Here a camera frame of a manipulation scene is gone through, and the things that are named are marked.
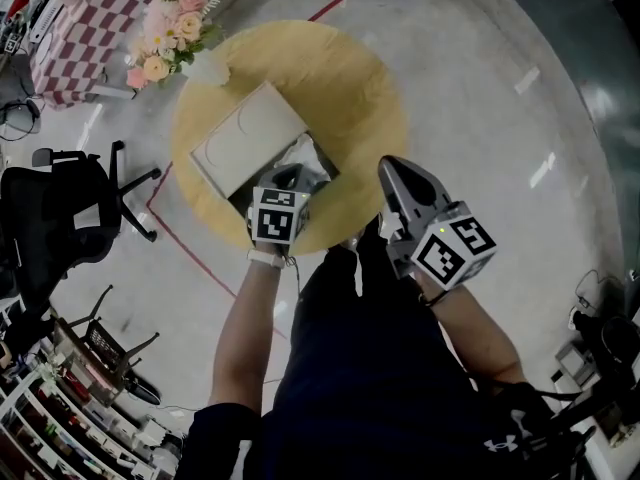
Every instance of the shelf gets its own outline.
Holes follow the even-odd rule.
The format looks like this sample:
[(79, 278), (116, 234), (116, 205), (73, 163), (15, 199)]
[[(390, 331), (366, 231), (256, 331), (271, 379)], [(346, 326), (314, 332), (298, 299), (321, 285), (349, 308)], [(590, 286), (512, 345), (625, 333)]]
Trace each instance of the shelf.
[(95, 456), (95, 454), (91, 453), (82, 443), (80, 443), (80, 441), (78, 441), (78, 439), (76, 439), (71, 433), (69, 433), (67, 431), (67, 429), (65, 429), (59, 422), (58, 420), (56, 420), (56, 418), (54, 418), (51, 413), (44, 407), (44, 405), (42, 405), (42, 403), (40, 402), (40, 400), (38, 400), (38, 398), (31, 392), (31, 391), (27, 391), (25, 392), (25, 396), (27, 397), (27, 400), (29, 400), (29, 403), (31, 405), (33, 405), (33, 407), (43, 416), (47, 417), (47, 419), (49, 419), (50, 422), (55, 422), (56, 427), (58, 427), (58, 430), (60, 431), (60, 433), (64, 434), (66, 437), (68, 437), (71, 441), (73, 441), (80, 450), (82, 450), (86, 455), (88, 455), (91, 460), (93, 460), (96, 464), (98, 464), (98, 466), (100, 466), (103, 470), (105, 470), (106, 472), (114, 475), (117, 478), (121, 478), (123, 480), (127, 480), (127, 477), (123, 476), (121, 473), (118, 473), (117, 471), (115, 471), (114, 469), (112, 469), (111, 467), (107, 466), (103, 461), (101, 461), (100, 459), (98, 459), (98, 457)]
[(40, 473), (47, 480), (55, 480), (49, 473), (47, 473), (45, 469), (43, 469), (38, 464), (38, 461), (27, 450), (24, 449), (24, 447), (22, 446), (22, 443), (20, 443), (20, 441), (18, 441), (15, 437), (13, 437), (13, 434), (11, 434), (11, 432), (9, 432), (2, 425), (0, 425), (0, 430), (4, 433), (5, 436), (7, 436), (9, 441), (13, 443), (13, 446), (15, 446), (18, 449), (18, 451), (24, 456), (24, 458), (27, 459), (35, 469), (38, 470), (38, 473)]
[(29, 422), (27, 421), (27, 419), (20, 414), (20, 411), (18, 409), (16, 409), (15, 407), (13, 408), (13, 413), (18, 417), (18, 419), (22, 422), (22, 424), (25, 426), (26, 429), (29, 430), (29, 432), (31, 433), (31, 435), (33, 435), (38, 441), (40, 441), (40, 444), (42, 446), (45, 446), (46, 448), (49, 448), (51, 451), (53, 451), (58, 457), (60, 457), (60, 462), (64, 462), (65, 464), (65, 468), (67, 468), (69, 471), (71, 471), (74, 475), (76, 475), (78, 478), (80, 478), (81, 480), (86, 480), (86, 478), (84, 476), (82, 476), (80, 473), (78, 473), (74, 468), (72, 468), (68, 462), (66, 462), (64, 460), (64, 458), (60, 455), (59, 452), (56, 452), (56, 450), (54, 450), (44, 439), (42, 439), (42, 437), (40, 437), (40, 434), (38, 434), (38, 432), (36, 432), (34, 430), (34, 428), (29, 424)]
[(117, 445), (118, 448), (122, 449), (122, 452), (130, 459), (134, 460), (135, 462), (142, 462), (144, 465), (148, 466), (148, 464), (144, 460), (142, 460), (140, 457), (137, 457), (135, 454), (127, 450), (124, 444), (120, 443), (117, 439), (111, 437), (109, 434), (104, 432), (98, 425), (96, 425), (93, 422), (93, 420), (89, 416), (87, 416), (85, 413), (83, 413), (82, 409), (78, 408), (78, 406), (65, 394), (65, 392), (60, 388), (60, 386), (58, 386), (57, 382), (55, 384), (55, 387), (53, 388), (53, 392), (56, 395), (58, 395), (64, 401), (65, 404), (69, 406), (69, 409), (71, 409), (73, 413), (78, 417), (78, 419), (81, 420), (85, 425), (94, 429), (104, 439), (111, 441), (112, 443)]

